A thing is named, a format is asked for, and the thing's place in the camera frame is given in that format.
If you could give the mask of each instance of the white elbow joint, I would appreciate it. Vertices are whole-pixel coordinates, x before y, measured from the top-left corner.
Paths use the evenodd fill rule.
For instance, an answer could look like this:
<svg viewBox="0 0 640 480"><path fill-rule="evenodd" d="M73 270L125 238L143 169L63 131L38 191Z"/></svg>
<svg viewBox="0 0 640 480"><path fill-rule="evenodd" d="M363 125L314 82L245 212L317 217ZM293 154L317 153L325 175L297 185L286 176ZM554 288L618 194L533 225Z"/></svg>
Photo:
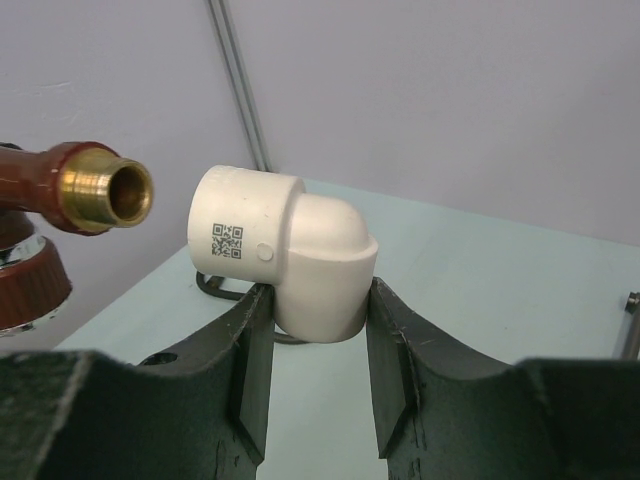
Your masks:
<svg viewBox="0 0 640 480"><path fill-rule="evenodd" d="M347 340L363 327L378 243L348 203L296 177L217 166L188 225L198 271L275 287L275 320L300 340Z"/></svg>

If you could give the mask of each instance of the brass pipe end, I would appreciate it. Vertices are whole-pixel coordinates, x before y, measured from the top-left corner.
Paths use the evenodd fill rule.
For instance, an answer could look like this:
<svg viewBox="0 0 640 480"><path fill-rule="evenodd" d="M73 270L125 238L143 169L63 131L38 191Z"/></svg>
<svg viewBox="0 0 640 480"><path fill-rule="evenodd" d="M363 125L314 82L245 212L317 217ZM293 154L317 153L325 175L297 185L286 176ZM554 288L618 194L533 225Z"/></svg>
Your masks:
<svg viewBox="0 0 640 480"><path fill-rule="evenodd" d="M62 210L82 230L134 227L151 210L153 182L147 169L109 150L79 151L64 164L59 179Z"/></svg>

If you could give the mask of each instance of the qr code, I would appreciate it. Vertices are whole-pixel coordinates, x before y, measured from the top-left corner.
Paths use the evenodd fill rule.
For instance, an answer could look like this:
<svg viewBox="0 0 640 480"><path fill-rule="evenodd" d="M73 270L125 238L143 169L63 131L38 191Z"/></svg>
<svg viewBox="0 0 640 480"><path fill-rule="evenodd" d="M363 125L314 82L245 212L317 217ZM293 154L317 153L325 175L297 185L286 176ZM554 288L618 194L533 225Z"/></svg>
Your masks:
<svg viewBox="0 0 640 480"><path fill-rule="evenodd" d="M214 223L211 254L240 260L242 258L242 230L242 227Z"/></svg>

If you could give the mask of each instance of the table surface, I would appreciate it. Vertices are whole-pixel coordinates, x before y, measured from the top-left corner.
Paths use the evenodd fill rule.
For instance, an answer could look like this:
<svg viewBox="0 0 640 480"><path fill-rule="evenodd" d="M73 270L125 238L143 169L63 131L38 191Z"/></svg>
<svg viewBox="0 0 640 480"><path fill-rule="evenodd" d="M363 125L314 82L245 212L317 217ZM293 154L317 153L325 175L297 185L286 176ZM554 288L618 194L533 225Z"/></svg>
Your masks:
<svg viewBox="0 0 640 480"><path fill-rule="evenodd" d="M506 362L611 358L640 288L640 248L307 181L358 207L380 243L376 275L414 310ZM186 249L60 344L138 363L232 303L202 294ZM230 280L225 288L246 290ZM386 479L377 459L364 332L340 344L276 345L267 459L258 478Z"/></svg>

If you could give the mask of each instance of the white wall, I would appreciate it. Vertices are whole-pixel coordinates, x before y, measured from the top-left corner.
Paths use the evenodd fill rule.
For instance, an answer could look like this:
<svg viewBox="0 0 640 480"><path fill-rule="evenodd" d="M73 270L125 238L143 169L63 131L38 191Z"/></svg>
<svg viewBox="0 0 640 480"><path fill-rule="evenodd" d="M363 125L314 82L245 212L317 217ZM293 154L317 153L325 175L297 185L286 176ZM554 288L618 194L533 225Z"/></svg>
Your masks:
<svg viewBox="0 0 640 480"><path fill-rule="evenodd" d="M640 245L640 2L230 2L281 171Z"/></svg>
<svg viewBox="0 0 640 480"><path fill-rule="evenodd" d="M73 301L40 331L0 339L0 349L57 344L185 243L207 168L252 167L202 0L3 2L0 112L0 141L33 150L101 141L143 162L156 186L155 207L135 229L84 238L43 228Z"/></svg>

